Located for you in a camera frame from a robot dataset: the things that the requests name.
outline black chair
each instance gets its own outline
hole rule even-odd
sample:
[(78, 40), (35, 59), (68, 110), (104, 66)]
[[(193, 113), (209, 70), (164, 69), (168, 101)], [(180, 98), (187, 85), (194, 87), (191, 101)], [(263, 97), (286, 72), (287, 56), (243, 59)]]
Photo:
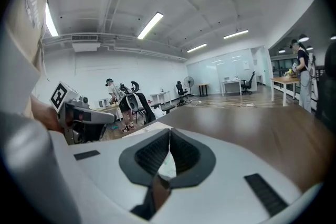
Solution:
[(319, 100), (315, 117), (336, 134), (336, 42), (329, 46), (325, 56), (325, 73), (319, 81)]
[(254, 71), (254, 72), (252, 73), (252, 76), (251, 76), (251, 78), (250, 78), (250, 81), (248, 81), (248, 82), (246, 82), (246, 80), (244, 80), (244, 79), (242, 80), (243, 83), (244, 83), (244, 85), (241, 85), (241, 88), (243, 89), (242, 94), (244, 94), (244, 93), (252, 94), (252, 92), (249, 91), (248, 89), (251, 89), (251, 88), (252, 88), (252, 81), (253, 81), (253, 77), (255, 76), (255, 74), (256, 74), (256, 72)]
[(153, 111), (151, 110), (151, 108), (149, 107), (146, 97), (143, 95), (143, 93), (137, 92), (140, 88), (139, 84), (137, 84), (135, 81), (131, 81), (131, 83), (133, 85), (132, 91), (139, 98), (140, 103), (142, 104), (142, 107), (143, 107), (143, 111), (144, 111), (144, 114), (145, 114), (145, 122), (144, 123), (148, 124), (152, 121), (155, 121), (156, 117), (155, 117)]
[(180, 81), (177, 82), (176, 88), (177, 88), (177, 93), (180, 96), (180, 101), (177, 104), (177, 106), (183, 106), (183, 105), (186, 104), (186, 100), (184, 100), (183, 98), (186, 97), (188, 99), (188, 96), (185, 95), (186, 93), (188, 93), (188, 91), (187, 91), (187, 89), (185, 89), (185, 91), (183, 91), (182, 84), (181, 84)]

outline sleeve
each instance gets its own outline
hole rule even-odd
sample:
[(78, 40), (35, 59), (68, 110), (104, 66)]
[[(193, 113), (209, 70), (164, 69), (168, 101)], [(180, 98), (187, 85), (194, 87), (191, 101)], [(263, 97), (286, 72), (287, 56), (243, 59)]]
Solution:
[(302, 51), (302, 50), (299, 50), (298, 51), (298, 59), (299, 59), (299, 62), (300, 62), (300, 58), (305, 58), (305, 56), (306, 56), (306, 53), (304, 52), (304, 51)]

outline sneaker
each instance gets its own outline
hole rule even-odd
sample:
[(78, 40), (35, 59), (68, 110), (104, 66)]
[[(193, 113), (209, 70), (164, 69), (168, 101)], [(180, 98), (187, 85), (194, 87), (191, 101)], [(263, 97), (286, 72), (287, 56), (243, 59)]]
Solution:
[(124, 129), (121, 129), (121, 131), (122, 131), (123, 133), (128, 133), (128, 132), (130, 131), (130, 129), (128, 128), (128, 126), (125, 126), (125, 128), (124, 128)]

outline black shirt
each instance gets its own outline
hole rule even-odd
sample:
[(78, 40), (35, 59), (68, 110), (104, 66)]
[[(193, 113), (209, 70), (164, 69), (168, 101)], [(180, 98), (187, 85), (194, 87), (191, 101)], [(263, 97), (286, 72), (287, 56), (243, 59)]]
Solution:
[[(306, 67), (308, 66), (308, 62), (309, 62), (309, 56), (306, 54), (306, 52), (305, 51), (303, 51), (303, 50), (298, 50), (298, 66), (301, 64), (300, 63), (300, 58), (303, 58), (305, 61), (305, 65), (306, 65)], [(307, 69), (306, 69), (306, 67), (304, 67), (304, 68), (302, 68), (301, 70), (300, 70), (300, 73), (301, 72), (303, 72), (303, 71), (306, 71)]]

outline shorts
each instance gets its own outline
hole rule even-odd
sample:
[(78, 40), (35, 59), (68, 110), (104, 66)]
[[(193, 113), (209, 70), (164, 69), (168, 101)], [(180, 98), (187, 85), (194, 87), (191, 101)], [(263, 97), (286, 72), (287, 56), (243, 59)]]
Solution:
[(121, 102), (119, 104), (119, 108), (120, 108), (121, 113), (124, 113), (124, 112), (127, 112), (127, 111), (131, 110), (130, 107), (128, 106), (128, 104), (127, 104), (126, 98), (121, 99)]

